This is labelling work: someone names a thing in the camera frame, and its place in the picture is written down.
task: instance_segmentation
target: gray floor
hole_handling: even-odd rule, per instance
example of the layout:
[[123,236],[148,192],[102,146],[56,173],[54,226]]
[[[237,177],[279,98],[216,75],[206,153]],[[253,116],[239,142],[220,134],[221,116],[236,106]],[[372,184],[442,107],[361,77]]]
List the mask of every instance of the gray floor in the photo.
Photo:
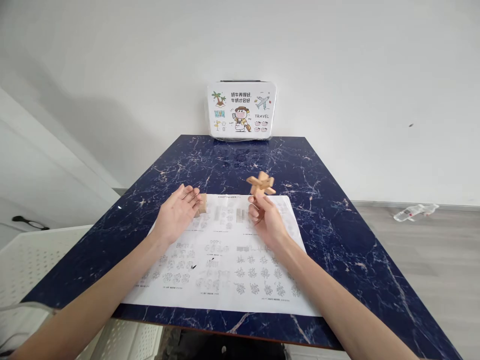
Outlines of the gray floor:
[[[401,209],[357,207],[464,360],[480,354],[480,212],[437,210],[397,222]],[[338,351],[290,348],[292,358],[348,359]]]

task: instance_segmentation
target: blue marble table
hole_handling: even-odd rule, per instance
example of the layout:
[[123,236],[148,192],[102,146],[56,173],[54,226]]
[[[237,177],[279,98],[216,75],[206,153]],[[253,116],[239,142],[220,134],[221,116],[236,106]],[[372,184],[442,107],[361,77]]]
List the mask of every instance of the blue marble table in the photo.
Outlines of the blue marble table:
[[[180,136],[22,300],[63,308],[147,235],[181,183],[248,194],[263,170],[290,197],[307,253],[419,357],[461,359],[304,137],[221,142]],[[115,318],[341,349],[321,317],[121,304]]]

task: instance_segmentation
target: hand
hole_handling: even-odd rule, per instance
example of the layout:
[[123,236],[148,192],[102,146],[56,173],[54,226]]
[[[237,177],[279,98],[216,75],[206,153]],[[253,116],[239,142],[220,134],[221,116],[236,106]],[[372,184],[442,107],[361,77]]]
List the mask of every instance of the hand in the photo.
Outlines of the hand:
[[155,227],[149,236],[167,246],[177,241],[203,204],[199,193],[198,187],[180,185],[160,206]]
[[290,239],[285,229],[284,221],[275,204],[261,191],[255,197],[250,196],[248,201],[248,217],[255,225],[258,236],[275,252],[278,246]]

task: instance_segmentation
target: white wall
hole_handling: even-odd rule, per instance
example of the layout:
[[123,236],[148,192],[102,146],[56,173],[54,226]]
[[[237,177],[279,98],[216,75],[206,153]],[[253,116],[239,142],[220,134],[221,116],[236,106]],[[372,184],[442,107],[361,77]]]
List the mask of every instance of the white wall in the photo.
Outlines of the white wall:
[[7,1],[0,54],[24,83],[1,86],[127,187],[206,133],[207,82],[270,80],[273,134],[306,136],[351,199],[480,205],[479,6]]
[[95,223],[119,196],[0,88],[0,243],[34,231]]

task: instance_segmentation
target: wooden block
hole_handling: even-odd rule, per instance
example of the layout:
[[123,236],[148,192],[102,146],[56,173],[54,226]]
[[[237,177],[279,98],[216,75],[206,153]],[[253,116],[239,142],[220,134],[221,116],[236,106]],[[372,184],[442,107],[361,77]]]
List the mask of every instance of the wooden block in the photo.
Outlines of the wooden block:
[[265,189],[265,192],[268,194],[268,195],[275,195],[277,192],[275,190],[273,190],[271,187],[267,187]]
[[276,194],[277,192],[272,189],[274,185],[274,178],[269,177],[269,175],[264,172],[260,171],[258,174],[258,178],[255,176],[250,176],[246,179],[246,182],[251,184],[250,194],[255,195],[258,190],[265,192],[269,195]]
[[200,196],[201,196],[201,200],[203,201],[203,204],[200,205],[200,209],[198,209],[198,212],[200,214],[205,214],[207,212],[207,194],[203,193],[203,194],[200,194]]
[[197,210],[194,218],[198,218],[200,214],[205,214],[207,212],[207,194],[203,193],[200,194],[201,200],[203,201],[203,204],[200,205],[200,208]]

